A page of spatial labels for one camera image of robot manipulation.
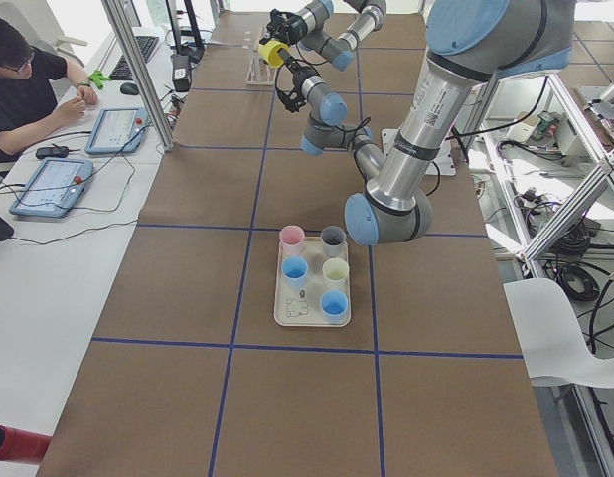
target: person's arm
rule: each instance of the person's arm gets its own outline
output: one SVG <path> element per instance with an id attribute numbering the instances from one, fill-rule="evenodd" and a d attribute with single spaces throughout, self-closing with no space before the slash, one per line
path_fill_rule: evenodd
<path id="1" fill-rule="evenodd" d="M 90 87 L 90 80 L 88 74 L 79 64 L 73 60 L 67 60 L 67 78 L 73 86 L 76 87 L 77 95 L 81 97 L 84 102 L 93 106 L 97 104 L 97 93 Z"/>
<path id="2" fill-rule="evenodd" d="M 85 108 L 84 100 L 76 96 L 39 121 L 25 124 L 11 131 L 2 131 L 0 132 L 0 149 L 5 154 L 18 154 L 32 144 L 42 141 L 56 129 L 79 120 L 84 116 Z"/>

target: gray cup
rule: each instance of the gray cup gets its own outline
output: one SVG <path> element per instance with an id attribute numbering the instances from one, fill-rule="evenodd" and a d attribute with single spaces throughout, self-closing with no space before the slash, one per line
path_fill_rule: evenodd
<path id="1" fill-rule="evenodd" d="M 323 251 L 329 258 L 340 256 L 347 241 L 347 234 L 340 227 L 328 226 L 320 232 L 320 242 L 323 244 Z"/>

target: keyboard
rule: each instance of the keyboard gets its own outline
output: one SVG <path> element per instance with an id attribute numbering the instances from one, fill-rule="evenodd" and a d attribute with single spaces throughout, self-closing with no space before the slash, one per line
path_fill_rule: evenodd
<path id="1" fill-rule="evenodd" d="M 139 35 L 135 38 L 137 39 L 137 43 L 139 44 L 139 50 L 141 50 L 141 54 L 144 57 L 144 62 L 148 63 L 150 55 L 152 55 L 152 52 L 154 52 L 155 48 L 157 48 L 157 44 L 159 43 L 159 37 Z M 123 55 L 108 76 L 112 80 L 132 80 L 132 73 L 130 72 L 130 67 L 128 66 L 128 63 L 126 62 L 126 59 Z"/>

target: tablet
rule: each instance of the tablet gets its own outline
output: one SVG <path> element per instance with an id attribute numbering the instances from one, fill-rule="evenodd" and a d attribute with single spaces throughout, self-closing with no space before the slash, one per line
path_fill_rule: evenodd
<path id="1" fill-rule="evenodd" d="M 72 208 L 92 175 L 92 161 L 48 157 L 27 181 L 9 212 L 20 216 L 58 218 Z"/>
<path id="2" fill-rule="evenodd" d="M 91 155 L 132 152 L 141 144 L 147 122 L 143 107 L 103 109 L 84 151 Z"/>

